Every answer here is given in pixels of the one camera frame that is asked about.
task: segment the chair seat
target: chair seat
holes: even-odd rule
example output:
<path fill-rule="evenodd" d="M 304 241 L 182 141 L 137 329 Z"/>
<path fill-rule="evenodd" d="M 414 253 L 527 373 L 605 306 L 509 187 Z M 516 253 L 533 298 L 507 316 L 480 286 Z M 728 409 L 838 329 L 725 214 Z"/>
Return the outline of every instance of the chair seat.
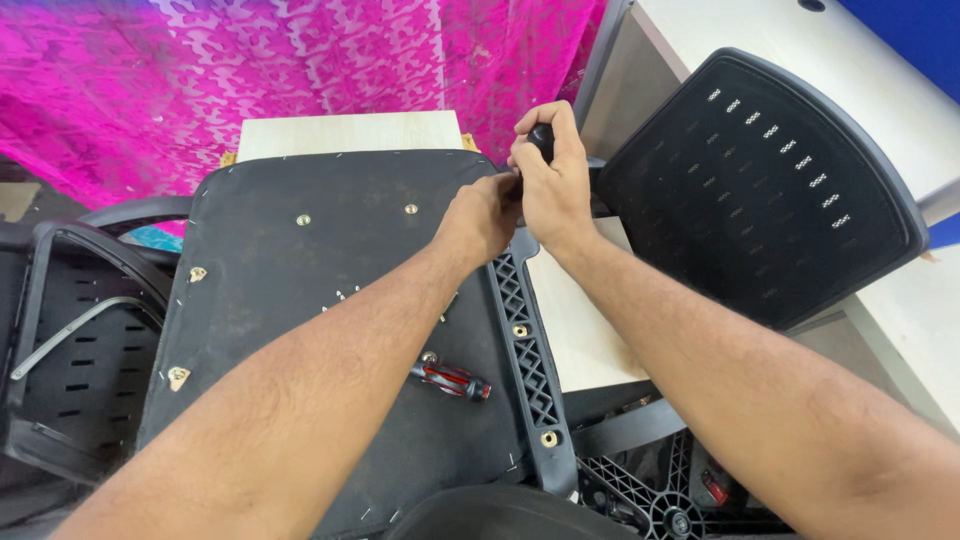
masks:
<path fill-rule="evenodd" d="M 473 152 L 419 150 L 253 160 L 209 175 L 190 213 L 137 447 L 238 362 L 416 253 L 460 186 L 495 172 Z M 303 215 L 309 223 L 299 225 Z M 194 267 L 206 275 L 189 282 Z M 442 489 L 501 478 L 524 455 L 485 269 L 461 286 L 424 350 L 485 378 L 490 398 L 469 403 L 408 380 L 317 535 L 384 528 Z M 175 366 L 191 371 L 176 393 L 159 376 Z"/>

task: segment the pink fabric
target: pink fabric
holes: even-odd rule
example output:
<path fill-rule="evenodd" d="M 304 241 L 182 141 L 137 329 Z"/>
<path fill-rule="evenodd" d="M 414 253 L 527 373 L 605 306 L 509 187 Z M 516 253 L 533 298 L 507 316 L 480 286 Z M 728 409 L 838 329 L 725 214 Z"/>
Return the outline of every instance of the pink fabric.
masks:
<path fill-rule="evenodd" d="M 502 161 L 527 109 L 575 92 L 604 4 L 4 3 L 0 153 L 92 209 L 192 193 L 245 118 L 453 109 Z"/>

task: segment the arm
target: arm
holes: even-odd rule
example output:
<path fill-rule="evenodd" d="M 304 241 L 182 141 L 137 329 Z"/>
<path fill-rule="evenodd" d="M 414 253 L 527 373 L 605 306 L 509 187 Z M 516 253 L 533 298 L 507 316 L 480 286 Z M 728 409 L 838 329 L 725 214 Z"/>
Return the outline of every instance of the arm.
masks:
<path fill-rule="evenodd" d="M 93 494 L 62 538 L 305 538 L 454 291 L 513 236 L 513 175 L 464 186 L 433 241 L 240 362 Z"/>
<path fill-rule="evenodd" d="M 523 134 L 552 122 L 550 166 Z M 804 536 L 946 538 L 960 449 L 830 360 L 601 237 L 569 105 L 531 110 L 513 163 L 534 236 L 587 292 L 708 450 Z"/>

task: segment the forearm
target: forearm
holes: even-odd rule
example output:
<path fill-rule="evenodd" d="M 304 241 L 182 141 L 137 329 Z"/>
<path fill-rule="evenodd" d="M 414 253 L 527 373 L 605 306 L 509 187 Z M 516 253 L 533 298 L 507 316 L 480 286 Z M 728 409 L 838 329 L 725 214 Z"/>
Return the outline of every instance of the forearm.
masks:
<path fill-rule="evenodd" d="M 802 532 L 835 533 L 853 518 L 865 527 L 854 535 L 889 533 L 859 508 L 895 490 L 928 498 L 957 481 L 951 443 L 835 363 L 599 235 L 555 252 L 705 446 Z"/>
<path fill-rule="evenodd" d="M 113 522 L 148 537 L 305 537 L 471 270 L 431 244 L 284 334 L 210 388 L 60 533 L 103 535 Z"/>

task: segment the black mesh backrest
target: black mesh backrest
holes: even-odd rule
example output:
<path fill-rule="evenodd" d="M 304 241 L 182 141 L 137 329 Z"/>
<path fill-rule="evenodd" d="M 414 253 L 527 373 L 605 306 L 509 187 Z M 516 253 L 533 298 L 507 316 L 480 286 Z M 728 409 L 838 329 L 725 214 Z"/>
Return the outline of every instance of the black mesh backrest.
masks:
<path fill-rule="evenodd" d="M 638 256 L 777 330 L 928 241 L 897 171 L 852 119 L 735 49 L 707 59 L 594 189 Z"/>

